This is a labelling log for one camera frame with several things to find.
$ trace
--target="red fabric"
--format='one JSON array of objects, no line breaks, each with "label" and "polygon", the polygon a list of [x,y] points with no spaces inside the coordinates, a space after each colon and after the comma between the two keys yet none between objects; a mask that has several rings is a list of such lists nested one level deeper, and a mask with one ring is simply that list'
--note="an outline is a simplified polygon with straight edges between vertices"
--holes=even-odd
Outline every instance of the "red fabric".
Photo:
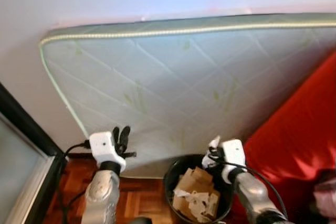
[{"label": "red fabric", "polygon": [[[291,221],[310,202],[321,171],[335,169],[335,127],[336,53],[245,144],[248,165],[275,186]],[[238,199],[231,216],[234,223],[248,223]]]}]

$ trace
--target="quilted mattress surface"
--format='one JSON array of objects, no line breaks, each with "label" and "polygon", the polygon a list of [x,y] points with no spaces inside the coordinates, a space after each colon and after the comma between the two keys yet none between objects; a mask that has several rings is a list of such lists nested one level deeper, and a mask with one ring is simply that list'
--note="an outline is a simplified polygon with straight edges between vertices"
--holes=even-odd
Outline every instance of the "quilted mattress surface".
[{"label": "quilted mattress surface", "polygon": [[253,15],[57,29],[40,52],[86,137],[131,126],[123,175],[162,177],[217,135],[249,137],[335,42],[335,14]]}]

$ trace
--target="electric cord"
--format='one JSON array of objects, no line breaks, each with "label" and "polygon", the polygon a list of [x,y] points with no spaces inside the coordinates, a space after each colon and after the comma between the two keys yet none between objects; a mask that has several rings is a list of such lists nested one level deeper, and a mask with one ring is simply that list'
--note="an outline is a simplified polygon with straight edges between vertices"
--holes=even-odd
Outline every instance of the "electric cord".
[{"label": "electric cord", "polygon": [[255,176],[255,174],[260,177],[271,189],[272,191],[275,193],[279,203],[280,203],[280,206],[282,208],[282,213],[283,215],[286,217],[286,219],[288,219],[288,215],[287,215],[287,211],[286,211],[286,207],[285,207],[285,204],[284,204],[284,201],[282,200],[280,194],[278,193],[278,191],[275,189],[275,187],[271,184],[270,181],[267,180],[267,178],[264,177],[264,175],[262,175],[261,173],[257,172],[256,170],[250,168],[250,167],[247,167],[245,165],[238,165],[238,164],[234,164],[234,163],[230,163],[230,162],[226,162],[226,161],[223,161],[223,160],[219,160],[219,158],[214,158],[213,156],[209,155],[209,158],[212,159],[213,161],[217,162],[217,163],[221,163],[223,165],[232,165],[232,166],[235,166],[237,168],[241,168],[241,169],[246,169],[248,170],[251,174],[253,174]]},{"label": "electric cord", "polygon": [[[83,143],[80,143],[80,144],[75,144],[73,146],[71,146],[70,148],[68,148],[65,152],[64,152],[64,155],[63,155],[63,160],[65,161],[66,160],[66,157],[69,155],[69,153],[75,149],[75,148],[78,148],[78,147],[83,147],[83,148],[86,148],[86,149],[89,149],[90,148],[90,142],[89,140],[85,140]],[[62,169],[64,168],[66,162],[65,163],[62,163],[60,165],[60,168],[58,170],[58,173],[57,173],[57,179],[56,179],[56,192],[57,192],[57,197],[58,197],[58,201],[59,201],[59,204],[60,204],[60,208],[61,208],[61,211],[62,211],[62,224],[68,224],[68,215],[67,215],[67,212],[68,212],[68,206],[65,206],[64,205],[64,201],[63,201],[63,194],[60,190],[60,180],[61,180],[61,177],[62,177]]]}]

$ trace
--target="black trash bin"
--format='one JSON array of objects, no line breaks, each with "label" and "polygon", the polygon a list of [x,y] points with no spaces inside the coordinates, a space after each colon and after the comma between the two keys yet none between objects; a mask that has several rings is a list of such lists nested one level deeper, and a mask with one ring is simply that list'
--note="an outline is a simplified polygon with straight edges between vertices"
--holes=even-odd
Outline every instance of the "black trash bin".
[{"label": "black trash bin", "polygon": [[[178,158],[169,168],[168,172],[164,176],[163,184],[165,189],[165,196],[169,206],[175,212],[175,214],[181,218],[183,221],[187,223],[196,223],[193,222],[186,217],[184,217],[181,213],[175,210],[172,206],[173,203],[173,196],[174,196],[174,189],[179,182],[180,175],[185,174],[188,168],[194,169],[196,166],[202,168],[202,158],[204,155],[188,155]],[[214,221],[208,222],[207,224],[211,223],[218,223],[218,221],[224,219],[227,214],[231,210],[232,202],[233,202],[233,187],[231,185],[226,184],[220,172],[208,171],[213,175],[213,182],[214,188],[220,193],[220,199],[218,204],[217,210],[217,218]]]}]

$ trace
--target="white wall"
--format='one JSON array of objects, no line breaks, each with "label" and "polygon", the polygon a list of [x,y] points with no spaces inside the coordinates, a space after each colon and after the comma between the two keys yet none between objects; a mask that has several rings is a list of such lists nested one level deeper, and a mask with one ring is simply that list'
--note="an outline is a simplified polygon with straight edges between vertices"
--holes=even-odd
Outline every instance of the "white wall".
[{"label": "white wall", "polygon": [[37,44],[68,24],[209,15],[336,12],[336,0],[0,0],[0,82],[62,148],[83,138],[51,86]]}]

